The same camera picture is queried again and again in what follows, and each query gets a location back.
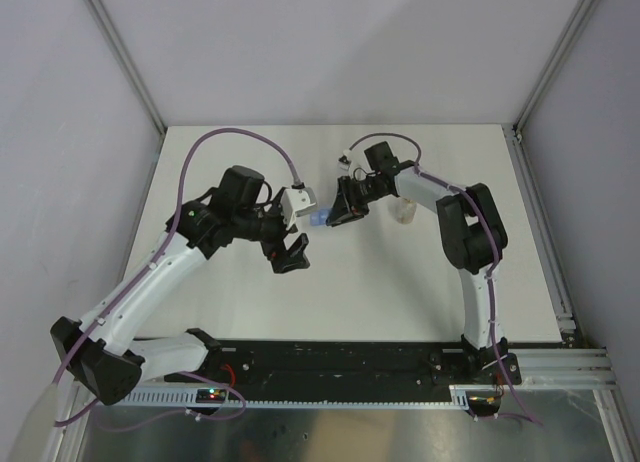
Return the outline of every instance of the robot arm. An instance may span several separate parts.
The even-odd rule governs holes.
[[[369,213],[368,204],[387,195],[404,197],[426,207],[438,216],[442,246],[449,262],[458,269],[465,308],[463,345],[486,359],[491,347],[487,271],[493,262],[491,246],[479,223],[469,225],[474,215],[465,198],[450,190],[449,184],[420,177],[411,161],[400,163],[386,142],[365,151],[372,173],[363,180],[344,176],[338,179],[338,194],[327,225],[335,227],[358,220]],[[348,155],[340,159],[351,162]],[[500,258],[507,246],[507,234],[489,189],[477,184],[466,189],[480,207],[496,240]],[[502,328],[496,321],[496,339],[505,347]]]
[[[64,359],[97,323],[67,368],[102,403],[118,402],[140,381],[195,371],[215,358],[218,343],[199,329],[172,338],[135,341],[134,337],[165,297],[219,248],[236,238],[259,241],[275,273],[309,267],[304,255],[306,234],[301,234],[288,249],[284,239],[295,232],[297,217],[314,210],[313,192],[304,187],[283,188],[272,201],[258,204],[263,184],[264,177],[251,169],[228,169],[220,186],[207,192],[208,204],[201,197],[182,206],[177,232],[160,257],[157,251],[163,247],[167,234],[160,237],[134,275],[80,321],[62,317],[53,325],[51,335]],[[173,217],[167,222],[167,231],[172,222]],[[139,277],[141,270],[146,270],[145,275],[107,316],[101,317],[105,307]]]

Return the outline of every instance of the metal floor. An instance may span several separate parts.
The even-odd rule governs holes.
[[[230,422],[176,415],[122,434],[162,410],[101,407],[92,411],[78,460],[243,462],[612,461],[591,391],[521,392],[545,424],[474,422],[461,411],[250,409]],[[502,411],[515,410],[506,396]]]

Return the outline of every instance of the purple cable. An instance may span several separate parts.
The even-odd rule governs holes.
[[[441,187],[444,187],[445,189],[448,189],[448,190],[450,190],[452,192],[457,192],[460,195],[462,195],[462,197],[464,197],[464,199],[469,203],[469,205],[473,209],[473,212],[478,217],[478,221],[480,222],[480,225],[482,226],[482,229],[484,230],[484,233],[487,235],[487,238],[489,239],[489,244],[491,245],[491,252],[493,253],[493,264],[491,265],[489,270],[487,270],[487,285],[489,286],[489,306],[490,306],[489,307],[489,311],[490,311],[489,336],[491,338],[491,346],[493,348],[493,353],[494,353],[494,355],[496,357],[496,361],[498,363],[498,367],[500,368],[500,372],[502,373],[502,376],[503,376],[505,382],[507,383],[507,386],[509,387],[509,390],[511,391],[511,395],[513,396],[515,401],[520,406],[520,409],[522,409],[522,411],[525,413],[525,415],[520,415],[520,414],[502,414],[502,415],[504,417],[509,416],[509,417],[512,417],[512,418],[524,417],[527,420],[529,420],[530,422],[533,422],[534,424],[539,425],[539,426],[542,427],[542,422],[540,422],[535,416],[533,416],[529,412],[529,410],[527,409],[526,405],[524,404],[524,402],[520,398],[519,394],[516,392],[516,389],[513,386],[513,383],[511,382],[511,378],[509,377],[509,373],[507,372],[507,369],[504,366],[504,363],[502,362],[502,358],[500,356],[500,351],[498,349],[498,344],[496,342],[496,326],[495,326],[495,320],[496,320],[496,294],[495,294],[495,286],[493,285],[493,279],[491,278],[491,276],[493,275],[493,272],[495,271],[495,269],[498,267],[498,263],[500,262],[500,255],[498,253],[498,246],[496,244],[496,241],[493,238],[493,234],[491,233],[491,229],[489,228],[489,224],[487,224],[487,221],[485,220],[484,216],[482,215],[482,211],[480,210],[478,205],[471,198],[471,196],[469,194],[467,194],[467,192],[464,189],[462,189],[460,187],[457,187],[455,185],[450,185],[450,184],[448,184],[447,182],[445,182],[442,179],[439,179],[439,178],[437,178],[437,177],[435,177],[435,176],[433,176],[431,174],[427,174],[426,172],[422,171],[422,169],[418,166],[418,164],[415,165],[415,171],[423,179],[427,179],[427,180],[429,180],[429,181],[431,181],[431,182],[433,182],[435,184],[438,184]]]
[[[418,143],[412,138],[407,137],[406,135],[396,134],[395,132],[376,132],[374,134],[365,135],[364,137],[360,137],[353,144],[351,144],[351,147],[349,147],[349,150],[353,150],[360,142],[364,142],[365,140],[370,139],[371,137],[396,137],[398,139],[406,140],[411,145],[413,145],[418,151],[418,156],[416,157],[416,160],[415,160],[416,166],[420,163],[420,158],[422,157],[422,149],[420,148],[420,145],[418,145]]]
[[[212,420],[212,421],[222,421],[222,420],[231,420],[231,419],[235,419],[236,417],[240,417],[245,410],[247,410],[247,401],[245,400],[245,398],[240,394],[240,392],[238,392],[237,390],[233,389],[232,387],[229,387],[226,384],[220,384],[218,382],[214,382],[213,380],[209,380],[205,377],[202,377],[200,375],[197,374],[192,374],[191,372],[178,372],[180,375],[184,375],[186,377],[191,377],[192,379],[198,380],[200,382],[204,382],[208,385],[211,385],[213,387],[217,387],[219,389],[223,389],[223,390],[228,390],[229,392],[231,392],[233,395],[235,395],[238,400],[240,400],[240,403],[242,404],[242,407],[240,408],[240,410],[229,414],[229,415],[204,415],[204,414],[200,414],[200,413],[193,413],[193,412],[185,412],[186,409],[175,409],[175,410],[168,410],[166,412],[162,412],[160,414],[154,415],[153,417],[148,418],[147,420],[143,420],[142,422],[138,422],[137,424],[134,425],[130,425],[127,427],[107,427],[106,425],[104,425],[102,422],[100,422],[100,419],[98,417],[95,418],[95,423],[96,426],[100,429],[103,430],[105,432],[110,432],[112,434],[120,434],[123,432],[131,432],[132,430],[137,430],[140,429],[146,425],[152,424],[160,419],[164,419],[165,417],[170,417],[172,415],[178,415],[178,414],[188,414],[188,415],[194,415],[194,417],[199,417],[201,419],[205,419],[205,420]]]
[[[189,168],[189,163],[191,162],[191,159],[193,158],[196,150],[198,150],[198,147],[200,147],[200,145],[205,140],[209,139],[210,137],[213,137],[215,135],[220,135],[220,134],[246,135],[247,137],[252,137],[254,139],[259,140],[260,142],[264,142],[268,146],[274,148],[280,155],[282,155],[284,160],[287,162],[287,165],[289,166],[289,170],[291,171],[291,175],[293,176],[293,185],[300,185],[302,183],[302,181],[300,180],[300,177],[298,176],[298,172],[297,172],[297,170],[296,170],[296,168],[295,168],[295,166],[293,164],[293,161],[291,160],[291,157],[289,157],[289,155],[284,151],[284,149],[282,147],[280,147],[278,144],[276,144],[272,140],[269,140],[269,139],[267,139],[266,137],[264,137],[264,136],[262,136],[260,134],[256,134],[255,132],[251,132],[250,130],[237,129],[237,128],[233,128],[233,127],[226,127],[226,128],[216,129],[216,130],[212,130],[210,132],[207,132],[206,134],[202,135],[198,140],[196,140],[196,142],[193,144],[193,146],[191,147],[191,149],[187,153],[187,156],[185,157],[184,163],[182,165],[182,170],[180,172],[180,179],[179,179],[179,182],[178,182],[178,197],[177,197],[177,201],[176,201],[176,210],[175,210],[175,214],[174,214],[174,217],[173,217],[173,223],[171,224],[171,228],[169,229],[169,232],[167,233],[167,236],[165,237],[164,242],[162,243],[162,245],[160,245],[160,247],[158,248],[158,251],[153,255],[153,257],[151,257],[151,260],[149,261],[149,264],[156,263],[158,261],[158,259],[160,257],[162,257],[162,255],[164,254],[165,249],[168,247],[169,243],[171,243],[171,239],[173,239],[173,236],[175,235],[176,230],[178,229],[178,223],[180,222],[180,208],[182,207],[182,197],[183,197],[183,193],[184,193],[184,183],[185,183],[185,180],[186,180],[186,177],[187,177],[187,169]],[[122,299],[124,299],[124,297],[129,292],[131,292],[131,290],[133,290],[133,288],[138,284],[138,282],[140,282],[140,280],[142,280],[142,278],[145,275],[147,275],[147,273],[151,270],[149,268],[149,264],[145,265],[140,270],[140,272],[138,272],[131,279],[131,281],[124,287],[124,289],[122,289],[118,293],[118,295],[116,295],[113,298],[113,300],[111,302],[109,302],[109,304],[107,304],[107,306],[104,308],[104,310],[102,312],[100,312],[98,317],[96,317],[96,320],[94,320],[87,327],[87,330],[85,330],[84,333],[78,338],[76,343],[73,344],[73,347],[71,347],[69,352],[67,352],[67,355],[64,357],[64,359],[62,359],[62,362],[60,363],[60,366],[58,367],[58,370],[56,371],[56,374],[53,377],[53,382],[52,383],[54,383],[56,385],[58,385],[60,383],[60,379],[62,379],[62,376],[64,375],[64,372],[65,372],[66,368],[71,363],[71,360],[73,360],[73,357],[76,355],[76,353],[78,352],[78,350],[80,349],[82,344],[89,338],[91,333],[98,326],[98,319],[104,319],[107,315],[109,315],[109,313],[111,313],[111,311],[122,301]],[[63,424],[64,422],[65,421],[61,421],[61,422],[56,421],[56,424]]]
[[[69,417],[67,420],[61,420],[61,421],[56,420],[53,423],[53,426],[54,427],[66,427],[67,425],[73,424],[76,420],[81,419],[84,416],[84,414],[86,414],[91,409],[93,409],[96,406],[97,403],[98,403],[98,399],[93,399],[85,407],[83,407],[82,410],[78,411],[78,413],[76,415],[74,415],[73,417]]]

